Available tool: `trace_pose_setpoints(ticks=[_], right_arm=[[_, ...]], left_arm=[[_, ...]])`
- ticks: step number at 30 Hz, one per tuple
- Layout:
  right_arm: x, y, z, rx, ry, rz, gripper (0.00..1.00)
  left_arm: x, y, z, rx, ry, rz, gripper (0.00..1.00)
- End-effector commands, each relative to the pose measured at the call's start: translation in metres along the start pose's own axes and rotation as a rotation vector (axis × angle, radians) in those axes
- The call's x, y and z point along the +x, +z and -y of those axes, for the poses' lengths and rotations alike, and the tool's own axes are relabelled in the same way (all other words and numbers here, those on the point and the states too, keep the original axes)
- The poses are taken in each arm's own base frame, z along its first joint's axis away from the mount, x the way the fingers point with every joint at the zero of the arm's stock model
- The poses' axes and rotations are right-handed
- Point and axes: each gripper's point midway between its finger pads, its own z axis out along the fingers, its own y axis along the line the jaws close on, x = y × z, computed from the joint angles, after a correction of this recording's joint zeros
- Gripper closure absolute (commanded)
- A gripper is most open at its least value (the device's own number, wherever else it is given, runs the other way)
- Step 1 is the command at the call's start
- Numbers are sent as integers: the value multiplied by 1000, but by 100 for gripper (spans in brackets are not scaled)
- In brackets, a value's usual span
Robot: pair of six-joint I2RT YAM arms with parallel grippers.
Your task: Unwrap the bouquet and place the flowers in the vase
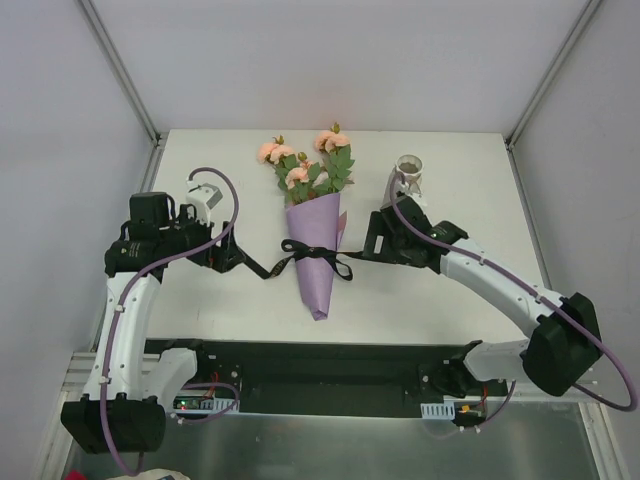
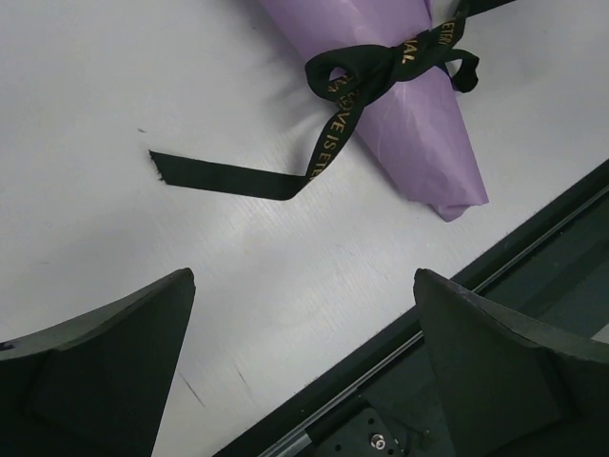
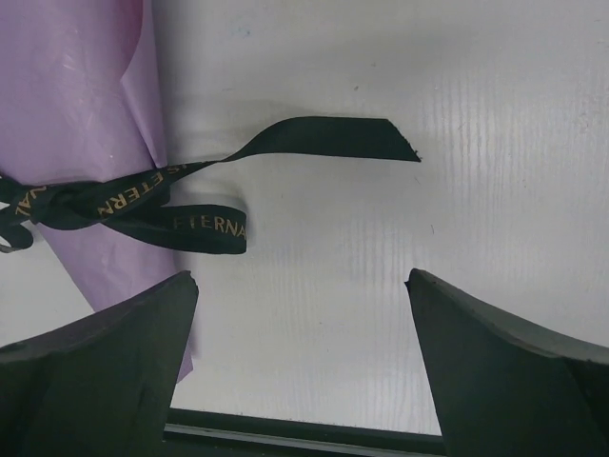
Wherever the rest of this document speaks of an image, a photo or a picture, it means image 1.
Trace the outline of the purple wrapping paper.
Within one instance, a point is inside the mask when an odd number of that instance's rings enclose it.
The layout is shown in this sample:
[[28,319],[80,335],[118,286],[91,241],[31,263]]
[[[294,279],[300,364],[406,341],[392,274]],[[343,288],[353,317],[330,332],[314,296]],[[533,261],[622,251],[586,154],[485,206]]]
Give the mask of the purple wrapping paper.
[[346,227],[340,194],[331,193],[285,209],[288,240],[296,255],[300,296],[314,320],[329,314],[336,254]]

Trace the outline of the black ribbon gold lettering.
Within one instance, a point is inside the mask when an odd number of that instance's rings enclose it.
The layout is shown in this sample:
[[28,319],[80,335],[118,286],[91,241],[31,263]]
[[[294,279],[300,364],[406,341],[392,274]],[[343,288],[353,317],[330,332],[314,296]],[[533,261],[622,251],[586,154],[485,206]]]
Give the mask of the black ribbon gold lettering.
[[352,281],[354,278],[352,268],[340,261],[338,256],[343,255],[356,260],[364,260],[362,251],[340,252],[330,250],[325,247],[310,247],[303,242],[293,239],[283,240],[281,242],[281,250],[285,253],[289,253],[289,256],[279,260],[270,270],[264,268],[243,250],[240,250],[240,253],[243,256],[242,263],[263,280],[278,277],[290,261],[300,262],[304,259],[321,259],[338,277],[345,281]]

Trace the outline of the pink rose stem three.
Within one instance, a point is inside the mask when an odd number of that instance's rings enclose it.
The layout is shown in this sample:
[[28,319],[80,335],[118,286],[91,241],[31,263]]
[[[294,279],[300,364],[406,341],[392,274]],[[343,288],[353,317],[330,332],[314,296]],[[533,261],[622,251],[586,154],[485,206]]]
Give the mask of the pink rose stem three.
[[314,148],[322,157],[320,173],[313,181],[317,197],[340,193],[346,186],[354,184],[352,172],[355,160],[352,157],[351,140],[337,122],[316,135]]

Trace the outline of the pink rose stem one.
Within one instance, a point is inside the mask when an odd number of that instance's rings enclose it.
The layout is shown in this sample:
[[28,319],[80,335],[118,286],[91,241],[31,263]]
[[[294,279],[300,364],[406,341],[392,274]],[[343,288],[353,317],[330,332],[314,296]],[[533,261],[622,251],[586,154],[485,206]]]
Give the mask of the pink rose stem one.
[[300,166],[300,163],[298,154],[285,142],[283,135],[274,136],[270,141],[263,143],[258,148],[257,161],[271,166],[280,190],[283,192],[290,190],[287,177],[291,170]]

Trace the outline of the pink tissue paper sheet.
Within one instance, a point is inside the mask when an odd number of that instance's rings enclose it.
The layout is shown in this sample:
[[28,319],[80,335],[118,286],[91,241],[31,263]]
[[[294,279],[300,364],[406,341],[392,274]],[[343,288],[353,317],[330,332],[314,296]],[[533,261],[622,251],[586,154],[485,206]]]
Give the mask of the pink tissue paper sheet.
[[337,234],[336,234],[336,238],[337,238],[337,242],[340,243],[342,236],[344,235],[344,231],[346,229],[346,224],[347,224],[347,219],[348,219],[348,213],[347,212],[343,212],[339,218],[338,218],[338,228],[337,228]]

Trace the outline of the pink rose stem two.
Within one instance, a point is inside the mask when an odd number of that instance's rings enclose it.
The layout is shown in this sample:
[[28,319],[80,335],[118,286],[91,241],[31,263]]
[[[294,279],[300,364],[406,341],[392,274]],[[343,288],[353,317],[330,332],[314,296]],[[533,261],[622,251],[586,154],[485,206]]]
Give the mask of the pink rose stem two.
[[281,155],[275,163],[275,174],[285,205],[296,206],[317,197],[314,183],[322,173],[324,168],[312,162],[305,152]]

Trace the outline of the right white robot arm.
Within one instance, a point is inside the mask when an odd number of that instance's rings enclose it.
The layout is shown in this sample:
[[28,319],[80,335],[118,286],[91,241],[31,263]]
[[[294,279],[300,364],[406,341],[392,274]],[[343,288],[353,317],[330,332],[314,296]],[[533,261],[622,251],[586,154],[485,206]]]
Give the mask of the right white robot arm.
[[473,341],[439,371],[447,393],[462,397],[493,380],[531,381],[560,397],[602,353],[594,304],[575,293],[564,296],[524,280],[487,259],[468,234],[449,221],[429,222],[421,207],[400,195],[371,213],[362,259],[428,268],[479,295],[511,320],[522,341]]

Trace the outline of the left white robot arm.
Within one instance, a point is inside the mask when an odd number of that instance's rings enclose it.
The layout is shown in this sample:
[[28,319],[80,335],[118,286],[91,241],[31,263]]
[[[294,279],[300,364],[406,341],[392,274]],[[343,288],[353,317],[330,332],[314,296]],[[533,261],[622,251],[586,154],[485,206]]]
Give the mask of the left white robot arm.
[[165,192],[133,195],[129,218],[106,251],[107,304],[94,364],[82,396],[63,405],[61,422],[89,454],[147,453],[164,438],[166,417],[186,385],[214,390],[210,363],[189,348],[170,348],[142,370],[153,303],[168,264],[213,264],[204,249],[222,198],[211,184],[189,188],[177,205]]

